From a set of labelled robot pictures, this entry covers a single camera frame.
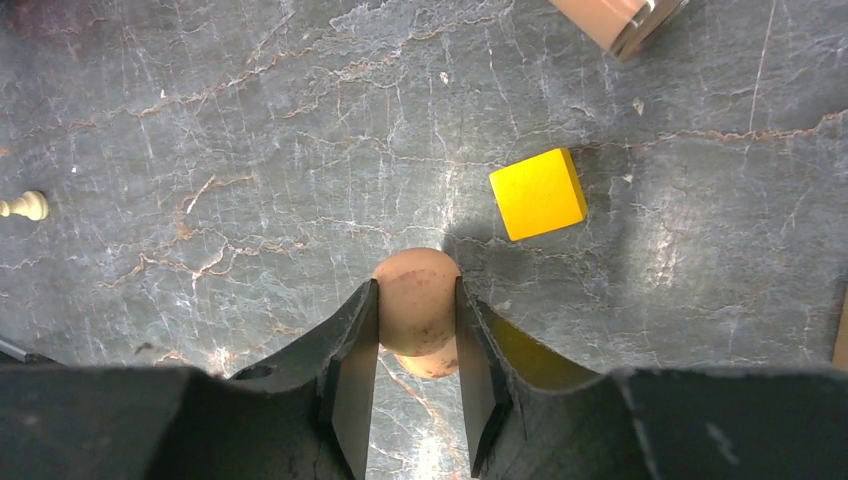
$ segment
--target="cube's side face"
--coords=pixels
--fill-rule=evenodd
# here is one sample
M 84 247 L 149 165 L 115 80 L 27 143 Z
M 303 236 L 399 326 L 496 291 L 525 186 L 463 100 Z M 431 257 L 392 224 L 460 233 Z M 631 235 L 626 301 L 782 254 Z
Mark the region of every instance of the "cube's side face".
M 510 240 L 567 227 L 588 208 L 571 155 L 555 149 L 489 175 Z

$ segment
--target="gray table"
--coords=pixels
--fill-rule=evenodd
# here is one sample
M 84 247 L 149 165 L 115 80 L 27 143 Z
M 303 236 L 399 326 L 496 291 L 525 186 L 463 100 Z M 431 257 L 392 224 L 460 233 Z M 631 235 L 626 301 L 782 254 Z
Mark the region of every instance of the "gray table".
M 387 255 L 444 248 L 558 352 L 829 358 L 848 6 L 693 0 L 619 64 L 544 0 L 4 3 L 0 335 L 230 374 Z M 582 224 L 506 240 L 487 175 L 572 149 Z M 466 478 L 456 377 L 381 357 L 371 478 Z

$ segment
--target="yellow cube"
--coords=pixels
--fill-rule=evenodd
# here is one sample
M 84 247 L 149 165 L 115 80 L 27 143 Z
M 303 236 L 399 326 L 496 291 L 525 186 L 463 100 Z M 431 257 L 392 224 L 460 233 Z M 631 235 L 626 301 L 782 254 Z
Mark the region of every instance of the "yellow cube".
M 589 210 L 564 148 L 492 172 L 489 180 L 513 242 L 582 222 Z

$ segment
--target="brown ball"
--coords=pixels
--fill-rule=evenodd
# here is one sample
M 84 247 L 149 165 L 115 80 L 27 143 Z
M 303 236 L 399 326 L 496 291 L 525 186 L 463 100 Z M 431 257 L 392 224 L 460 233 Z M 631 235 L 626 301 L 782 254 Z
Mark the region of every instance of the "brown ball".
M 454 337 L 459 267 L 445 253 L 410 248 L 374 270 L 379 285 L 380 343 L 405 357 L 441 350 Z
M 436 353 L 423 357 L 404 357 L 395 354 L 395 358 L 407 372 L 424 378 L 446 377 L 457 370 L 459 361 L 456 355 L 456 337 Z

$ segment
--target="chess piece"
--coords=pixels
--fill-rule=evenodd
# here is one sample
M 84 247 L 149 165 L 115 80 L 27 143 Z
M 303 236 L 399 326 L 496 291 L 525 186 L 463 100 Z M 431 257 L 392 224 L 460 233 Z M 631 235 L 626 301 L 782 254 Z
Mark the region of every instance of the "chess piece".
M 23 215 L 30 220 L 44 220 L 49 212 L 47 199 L 41 192 L 24 192 L 17 200 L 4 202 L 0 200 L 0 215 L 8 217 L 12 213 Z

